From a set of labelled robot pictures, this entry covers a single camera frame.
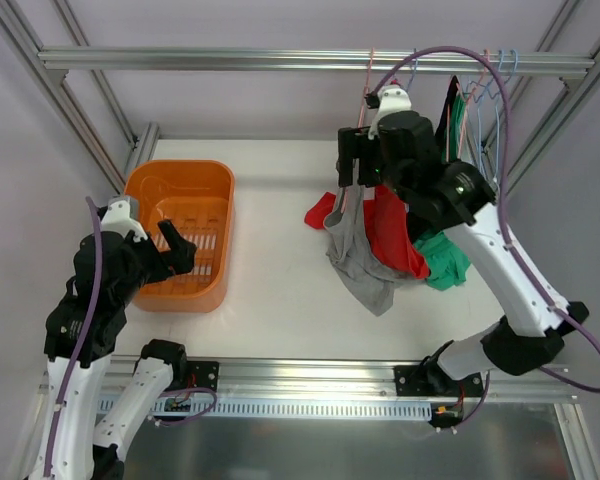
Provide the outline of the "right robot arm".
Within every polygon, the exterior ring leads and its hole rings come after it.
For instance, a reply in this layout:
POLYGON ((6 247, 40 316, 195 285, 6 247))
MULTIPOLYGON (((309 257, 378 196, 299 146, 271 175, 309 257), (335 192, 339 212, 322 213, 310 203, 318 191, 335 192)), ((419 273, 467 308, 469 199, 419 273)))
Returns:
POLYGON ((443 232, 467 255, 504 315, 486 330, 449 341, 426 357, 428 388, 446 397, 463 378, 492 369, 544 370, 589 311, 551 290, 502 218, 502 201, 472 165, 445 162, 431 122, 415 111, 384 114, 373 126, 338 132, 339 183, 389 187, 420 225, 443 232))

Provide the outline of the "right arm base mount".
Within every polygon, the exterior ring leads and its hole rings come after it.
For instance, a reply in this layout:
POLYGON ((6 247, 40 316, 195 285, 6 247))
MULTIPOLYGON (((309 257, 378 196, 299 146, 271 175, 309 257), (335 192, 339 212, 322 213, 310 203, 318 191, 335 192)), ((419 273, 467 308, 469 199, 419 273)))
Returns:
POLYGON ((484 383, 479 373, 471 374, 462 380, 443 377, 441 385, 426 377, 420 365, 396 365, 393 367, 396 395, 399 397, 459 397, 478 398, 484 393, 484 383))

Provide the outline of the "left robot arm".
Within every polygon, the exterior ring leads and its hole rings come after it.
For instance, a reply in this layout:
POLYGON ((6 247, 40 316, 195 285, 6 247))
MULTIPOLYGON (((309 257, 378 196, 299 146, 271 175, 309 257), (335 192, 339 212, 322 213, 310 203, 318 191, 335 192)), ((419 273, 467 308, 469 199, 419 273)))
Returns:
POLYGON ((135 240, 96 225, 74 256, 74 274, 46 321, 44 353, 52 403, 45 440, 33 477, 118 479, 128 450, 150 408, 163 391, 187 382, 185 348, 152 340, 143 347, 136 377, 96 423, 98 400, 116 339, 126 324, 126 308, 138 291, 190 272, 196 247, 169 220, 158 224, 168 248, 151 238, 135 240))

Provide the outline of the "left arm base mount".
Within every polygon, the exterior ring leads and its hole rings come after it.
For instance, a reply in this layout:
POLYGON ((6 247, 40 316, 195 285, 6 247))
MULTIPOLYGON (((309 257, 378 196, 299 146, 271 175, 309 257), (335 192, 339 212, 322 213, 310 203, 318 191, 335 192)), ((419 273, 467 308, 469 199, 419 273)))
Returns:
POLYGON ((207 360, 187 361, 187 386, 217 391, 220 363, 207 360))

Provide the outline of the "grey tank top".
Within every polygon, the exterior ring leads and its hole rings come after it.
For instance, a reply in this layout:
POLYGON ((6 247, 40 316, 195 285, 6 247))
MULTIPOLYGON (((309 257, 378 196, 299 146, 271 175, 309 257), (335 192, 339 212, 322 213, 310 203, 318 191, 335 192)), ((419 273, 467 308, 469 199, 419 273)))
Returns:
POLYGON ((326 255, 344 286, 375 316, 393 305, 394 292, 410 276, 381 263, 372 253, 364 225, 364 188, 341 188, 324 227, 330 243, 326 255))

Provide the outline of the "pink wire hanger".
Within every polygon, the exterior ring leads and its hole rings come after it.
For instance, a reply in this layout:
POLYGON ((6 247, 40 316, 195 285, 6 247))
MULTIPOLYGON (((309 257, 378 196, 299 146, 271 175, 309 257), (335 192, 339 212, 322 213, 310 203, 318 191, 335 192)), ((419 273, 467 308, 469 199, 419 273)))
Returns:
MULTIPOLYGON (((369 60, 367 63, 365 83, 364 83, 364 87, 363 87, 362 95, 361 95, 359 115, 358 115, 358 120, 357 120, 357 128, 361 128, 364 125, 364 120, 366 117, 366 110, 367 110, 366 96, 369 94, 369 91, 370 91, 370 78, 371 78, 371 71, 372 71, 372 67, 373 67, 374 57, 375 57, 375 48, 372 47, 369 51, 369 60)), ((347 189, 345 188, 343 199, 342 199, 343 202, 342 202, 342 206, 340 209, 341 213, 344 213, 344 211, 346 209, 347 197, 348 197, 348 193, 347 193, 347 189)))

